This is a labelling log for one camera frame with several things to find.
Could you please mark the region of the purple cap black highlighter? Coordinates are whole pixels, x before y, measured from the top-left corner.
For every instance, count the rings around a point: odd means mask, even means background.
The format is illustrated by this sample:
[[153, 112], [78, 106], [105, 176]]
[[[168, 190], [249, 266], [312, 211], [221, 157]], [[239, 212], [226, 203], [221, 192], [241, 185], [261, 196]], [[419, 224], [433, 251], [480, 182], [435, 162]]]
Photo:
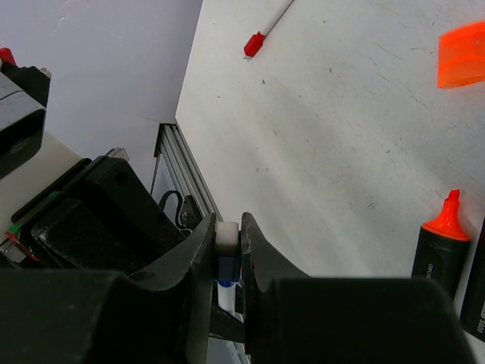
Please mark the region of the purple cap black highlighter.
[[464, 330], [482, 342], [484, 342], [484, 249], [484, 224], [482, 224], [460, 315]]

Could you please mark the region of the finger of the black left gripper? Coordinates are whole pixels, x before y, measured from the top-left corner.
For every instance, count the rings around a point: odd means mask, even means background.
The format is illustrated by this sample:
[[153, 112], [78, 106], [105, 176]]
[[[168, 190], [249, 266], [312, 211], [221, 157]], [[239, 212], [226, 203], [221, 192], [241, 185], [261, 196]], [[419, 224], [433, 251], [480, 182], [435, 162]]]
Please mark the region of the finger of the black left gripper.
[[246, 328], [243, 322], [234, 315], [224, 311], [218, 305], [211, 305], [209, 336], [244, 344]]

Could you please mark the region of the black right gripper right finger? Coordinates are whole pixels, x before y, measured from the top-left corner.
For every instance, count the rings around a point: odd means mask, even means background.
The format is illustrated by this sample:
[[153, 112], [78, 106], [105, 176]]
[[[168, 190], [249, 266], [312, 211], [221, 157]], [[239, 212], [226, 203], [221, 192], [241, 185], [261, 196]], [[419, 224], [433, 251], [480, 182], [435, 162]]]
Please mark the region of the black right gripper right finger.
[[423, 278], [313, 278], [242, 215], [245, 350], [253, 363], [471, 363], [448, 294]]

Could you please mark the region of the orange cap black highlighter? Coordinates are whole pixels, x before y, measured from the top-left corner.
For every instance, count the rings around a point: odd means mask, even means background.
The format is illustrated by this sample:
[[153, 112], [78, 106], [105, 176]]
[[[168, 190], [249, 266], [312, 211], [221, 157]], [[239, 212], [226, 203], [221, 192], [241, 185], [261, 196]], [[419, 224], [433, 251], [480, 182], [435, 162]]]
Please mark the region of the orange cap black highlighter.
[[411, 270], [413, 277], [432, 279], [454, 298], [471, 245], [459, 220], [460, 190], [451, 190], [437, 217], [424, 222]]

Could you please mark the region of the small blue cap white marker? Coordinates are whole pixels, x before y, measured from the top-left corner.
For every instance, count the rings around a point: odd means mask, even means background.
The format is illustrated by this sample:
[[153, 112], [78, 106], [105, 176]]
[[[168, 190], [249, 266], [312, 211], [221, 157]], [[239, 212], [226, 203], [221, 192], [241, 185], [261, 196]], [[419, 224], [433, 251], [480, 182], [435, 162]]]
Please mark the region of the small blue cap white marker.
[[217, 283], [217, 304], [238, 320], [243, 320], [243, 296], [239, 283], [219, 281]]

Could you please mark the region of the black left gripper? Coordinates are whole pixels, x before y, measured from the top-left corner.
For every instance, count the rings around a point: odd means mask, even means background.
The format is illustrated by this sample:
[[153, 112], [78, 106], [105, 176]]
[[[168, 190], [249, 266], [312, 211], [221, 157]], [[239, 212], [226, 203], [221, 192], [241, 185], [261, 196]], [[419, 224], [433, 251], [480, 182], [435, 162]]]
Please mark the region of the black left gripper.
[[1, 253], [21, 268], [134, 273], [186, 235], [122, 158], [83, 158], [29, 199], [2, 229]]

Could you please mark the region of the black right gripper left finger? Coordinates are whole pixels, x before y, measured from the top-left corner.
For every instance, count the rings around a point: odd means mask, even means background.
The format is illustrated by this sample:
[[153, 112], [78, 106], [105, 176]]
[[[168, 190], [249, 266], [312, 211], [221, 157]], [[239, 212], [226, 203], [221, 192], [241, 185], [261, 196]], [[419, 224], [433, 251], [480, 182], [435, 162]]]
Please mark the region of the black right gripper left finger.
[[3, 363], [204, 363], [216, 217], [126, 276], [101, 270], [1, 273]]

